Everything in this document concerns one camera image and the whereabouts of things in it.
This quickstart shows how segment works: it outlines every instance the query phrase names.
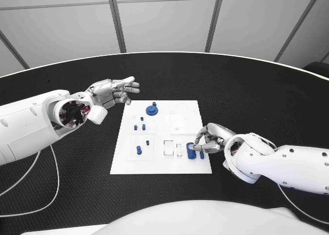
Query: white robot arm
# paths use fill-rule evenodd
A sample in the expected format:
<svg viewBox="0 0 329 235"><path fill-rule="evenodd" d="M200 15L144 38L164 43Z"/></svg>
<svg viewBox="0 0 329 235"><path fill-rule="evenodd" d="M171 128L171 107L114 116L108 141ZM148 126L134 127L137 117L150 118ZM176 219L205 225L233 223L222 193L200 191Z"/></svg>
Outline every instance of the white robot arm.
<svg viewBox="0 0 329 235"><path fill-rule="evenodd" d="M56 90L0 106L0 165L47 147L89 119L101 124L115 103L131 103L127 92L138 93L134 77L102 80L85 92Z"/></svg>
<svg viewBox="0 0 329 235"><path fill-rule="evenodd" d="M199 139L205 136L205 145ZM329 195L329 149L275 145L254 133L236 135L209 123L197 133L190 149L216 153L225 150L223 167L245 182L264 175L277 184Z"/></svg>

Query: blue object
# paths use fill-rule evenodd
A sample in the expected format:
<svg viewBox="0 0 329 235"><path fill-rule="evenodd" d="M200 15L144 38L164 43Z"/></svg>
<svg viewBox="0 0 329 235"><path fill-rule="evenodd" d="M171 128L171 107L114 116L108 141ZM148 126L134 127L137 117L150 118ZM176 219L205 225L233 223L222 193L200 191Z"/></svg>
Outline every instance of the blue object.
<svg viewBox="0 0 329 235"><path fill-rule="evenodd" d="M156 107L156 102L153 102L153 105L146 108L147 115L153 116L158 112L158 109Z"/></svg>
<svg viewBox="0 0 329 235"><path fill-rule="evenodd" d="M189 159L195 159L195 158L196 158L196 152L195 152L195 150L190 150L189 147L187 147L187 158L189 158Z"/></svg>
<svg viewBox="0 0 329 235"><path fill-rule="evenodd" d="M141 154L141 147L140 146L135 147L135 152L138 155Z"/></svg>

